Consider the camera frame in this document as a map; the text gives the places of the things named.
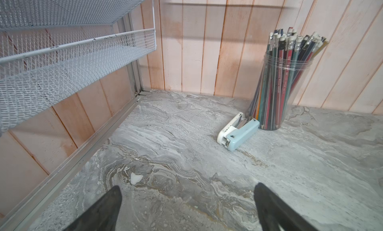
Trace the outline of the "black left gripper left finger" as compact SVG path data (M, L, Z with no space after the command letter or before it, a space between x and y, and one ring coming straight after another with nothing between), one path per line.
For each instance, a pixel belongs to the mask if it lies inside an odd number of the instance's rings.
M121 189L113 186L64 231L114 231L121 204Z

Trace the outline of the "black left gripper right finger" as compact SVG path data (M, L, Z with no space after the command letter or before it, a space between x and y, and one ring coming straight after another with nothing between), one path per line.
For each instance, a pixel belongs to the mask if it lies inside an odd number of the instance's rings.
M263 183L254 188L258 219L264 231L317 230Z

